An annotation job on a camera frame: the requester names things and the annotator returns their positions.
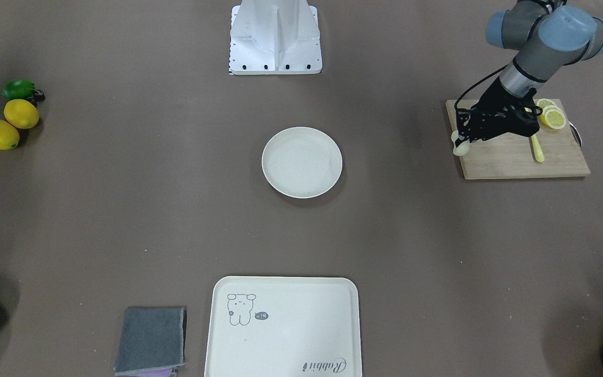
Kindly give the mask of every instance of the gray cloth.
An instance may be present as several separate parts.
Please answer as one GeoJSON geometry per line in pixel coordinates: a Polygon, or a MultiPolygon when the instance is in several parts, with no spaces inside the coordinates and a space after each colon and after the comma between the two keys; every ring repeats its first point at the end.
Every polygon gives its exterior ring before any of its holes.
{"type": "Polygon", "coordinates": [[[122,316],[115,375],[132,375],[184,364],[185,308],[128,308],[122,316]]]}

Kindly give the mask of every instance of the gray tabletop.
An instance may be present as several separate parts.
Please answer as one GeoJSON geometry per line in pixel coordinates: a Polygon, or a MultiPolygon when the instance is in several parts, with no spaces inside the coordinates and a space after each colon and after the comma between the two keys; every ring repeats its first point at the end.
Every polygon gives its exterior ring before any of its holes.
{"type": "Polygon", "coordinates": [[[306,76],[227,74],[236,4],[0,2],[0,118],[11,79],[48,96],[0,151],[0,375],[112,375],[137,305],[187,306],[179,375],[203,375],[228,275],[353,281],[364,375],[602,375],[603,55],[540,91],[589,177],[470,182],[443,104],[510,61],[484,28],[515,2],[314,0],[306,76]],[[343,153],[318,198],[262,174],[294,126],[343,153]]]}

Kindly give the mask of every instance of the black wire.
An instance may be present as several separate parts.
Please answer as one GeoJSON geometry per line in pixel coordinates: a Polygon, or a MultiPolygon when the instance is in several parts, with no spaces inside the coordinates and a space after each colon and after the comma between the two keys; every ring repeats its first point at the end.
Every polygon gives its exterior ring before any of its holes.
{"type": "Polygon", "coordinates": [[[458,103],[460,103],[460,100],[461,100],[462,98],[464,98],[464,96],[465,96],[467,93],[471,92],[471,90],[472,90],[473,88],[476,88],[477,86],[479,86],[479,85],[483,84],[483,82],[484,82],[484,81],[486,81],[487,79],[490,79],[490,77],[495,76],[495,74],[498,74],[499,72],[504,71],[504,69],[505,69],[507,66],[508,66],[508,64],[507,64],[506,66],[503,66],[502,68],[498,69],[497,71],[495,71],[495,72],[493,72],[493,73],[491,73],[491,74],[489,74],[489,75],[485,76],[485,77],[484,77],[484,78],[482,78],[480,81],[478,81],[478,83],[473,84],[472,86],[470,86],[470,87],[469,87],[469,89],[467,89],[466,91],[464,91],[464,93],[462,93],[462,95],[460,96],[460,98],[458,98],[458,99],[457,99],[457,101],[455,101],[455,111],[457,112],[457,104],[458,104],[458,103]]]}
{"type": "Polygon", "coordinates": [[[530,0],[533,3],[541,5],[544,9],[546,9],[546,13],[548,13],[548,7],[551,8],[551,12],[561,7],[562,5],[567,5],[567,0],[530,0]]]}

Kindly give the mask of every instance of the rectangular tray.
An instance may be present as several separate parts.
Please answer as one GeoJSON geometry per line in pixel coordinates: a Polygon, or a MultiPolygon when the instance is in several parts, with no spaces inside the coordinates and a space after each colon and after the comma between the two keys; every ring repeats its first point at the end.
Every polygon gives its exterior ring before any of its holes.
{"type": "Polygon", "coordinates": [[[343,278],[228,276],[213,289],[206,377],[361,377],[359,301],[343,278]]]}

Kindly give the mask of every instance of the round plate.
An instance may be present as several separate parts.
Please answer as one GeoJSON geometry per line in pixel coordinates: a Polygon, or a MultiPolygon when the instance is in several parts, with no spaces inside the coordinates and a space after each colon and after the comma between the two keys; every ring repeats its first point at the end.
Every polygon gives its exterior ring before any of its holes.
{"type": "Polygon", "coordinates": [[[309,127],[283,129],[262,152],[262,171],[273,188],[292,198],[322,195],[337,183],[343,168],[332,138],[309,127]]]}

